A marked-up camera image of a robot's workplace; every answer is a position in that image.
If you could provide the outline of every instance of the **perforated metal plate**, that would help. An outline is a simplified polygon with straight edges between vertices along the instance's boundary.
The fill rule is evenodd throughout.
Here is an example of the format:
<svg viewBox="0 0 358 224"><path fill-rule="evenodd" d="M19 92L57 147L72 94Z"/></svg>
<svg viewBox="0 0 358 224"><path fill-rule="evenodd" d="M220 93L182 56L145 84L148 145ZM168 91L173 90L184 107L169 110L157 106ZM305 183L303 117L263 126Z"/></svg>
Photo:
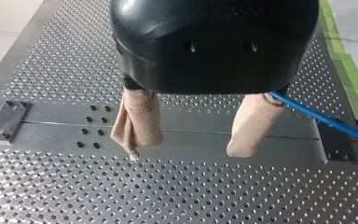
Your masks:
<svg viewBox="0 0 358 224"><path fill-rule="evenodd" d="M288 93L352 120L321 35ZM0 146L0 223L358 223L358 164L325 164L312 121L290 108L252 158L232 159L239 95L161 95L164 145L129 162L108 136L118 73L107 0L43 3L0 64L0 107L34 102Z"/></svg>
<svg viewBox="0 0 358 224"><path fill-rule="evenodd" d="M358 223L358 171L0 148L0 223Z"/></svg>

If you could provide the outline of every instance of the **beige sock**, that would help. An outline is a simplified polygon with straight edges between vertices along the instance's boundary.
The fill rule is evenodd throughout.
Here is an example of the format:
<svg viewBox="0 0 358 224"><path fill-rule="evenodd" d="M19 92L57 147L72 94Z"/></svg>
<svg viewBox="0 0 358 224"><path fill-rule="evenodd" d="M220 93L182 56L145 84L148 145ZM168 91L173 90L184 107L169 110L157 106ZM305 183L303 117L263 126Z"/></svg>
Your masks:
<svg viewBox="0 0 358 224"><path fill-rule="evenodd" d="M283 112L283 103L269 93L248 94L237 111L227 146L230 157L250 157L275 119Z"/></svg>
<svg viewBox="0 0 358 224"><path fill-rule="evenodd" d="M159 101L151 91L124 90L111 137L129 154L132 161L139 158L136 148L157 147L162 144Z"/></svg>

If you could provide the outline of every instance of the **screw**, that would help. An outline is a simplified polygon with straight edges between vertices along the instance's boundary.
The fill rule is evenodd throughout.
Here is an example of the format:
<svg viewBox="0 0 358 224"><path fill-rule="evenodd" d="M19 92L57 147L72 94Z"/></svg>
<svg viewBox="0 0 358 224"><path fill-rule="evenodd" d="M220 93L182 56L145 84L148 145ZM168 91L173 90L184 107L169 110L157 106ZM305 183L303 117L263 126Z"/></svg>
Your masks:
<svg viewBox="0 0 358 224"><path fill-rule="evenodd" d="M2 133L2 137L4 137L5 139L8 139L10 137L10 134L8 133Z"/></svg>
<svg viewBox="0 0 358 224"><path fill-rule="evenodd" d="M350 160L351 159L351 154L350 153L348 153L347 155L345 155L345 160L346 161L348 161L348 160Z"/></svg>
<svg viewBox="0 0 358 224"><path fill-rule="evenodd" d="M329 153L328 155L327 155L327 159L328 160L332 160L334 158L334 155L333 155L333 153Z"/></svg>

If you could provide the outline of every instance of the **beige fabric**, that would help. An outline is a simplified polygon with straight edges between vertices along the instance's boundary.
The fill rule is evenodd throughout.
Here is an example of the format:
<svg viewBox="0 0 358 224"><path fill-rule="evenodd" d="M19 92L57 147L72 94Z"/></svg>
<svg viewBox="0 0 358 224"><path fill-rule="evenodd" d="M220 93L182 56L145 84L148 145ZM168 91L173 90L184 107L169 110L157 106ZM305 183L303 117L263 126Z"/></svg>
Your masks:
<svg viewBox="0 0 358 224"><path fill-rule="evenodd" d="M228 156L252 156L258 143L282 112L283 104L268 93L246 95L232 125Z"/></svg>
<svg viewBox="0 0 358 224"><path fill-rule="evenodd" d="M111 137L129 154L139 158L136 148L151 148L162 144L159 101L151 91L124 90Z"/></svg>

